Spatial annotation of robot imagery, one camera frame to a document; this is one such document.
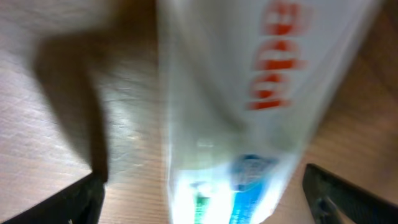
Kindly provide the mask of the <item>white Panadol box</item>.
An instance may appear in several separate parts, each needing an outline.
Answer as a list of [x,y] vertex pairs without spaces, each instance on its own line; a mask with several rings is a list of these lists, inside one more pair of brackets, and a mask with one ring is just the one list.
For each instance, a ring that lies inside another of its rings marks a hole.
[[261,223],[380,1],[159,1],[172,223]]

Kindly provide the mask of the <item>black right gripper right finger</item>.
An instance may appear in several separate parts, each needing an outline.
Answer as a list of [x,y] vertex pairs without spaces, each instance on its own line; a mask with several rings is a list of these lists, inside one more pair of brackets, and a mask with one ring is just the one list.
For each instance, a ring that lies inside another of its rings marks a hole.
[[316,164],[306,165],[302,187],[315,223],[341,224],[341,210],[357,224],[397,224],[397,205]]

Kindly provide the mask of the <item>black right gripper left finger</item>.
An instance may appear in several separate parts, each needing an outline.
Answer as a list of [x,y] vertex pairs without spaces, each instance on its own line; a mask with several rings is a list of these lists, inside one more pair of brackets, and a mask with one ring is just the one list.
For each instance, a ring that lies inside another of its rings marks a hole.
[[91,173],[3,224],[97,224],[104,183]]

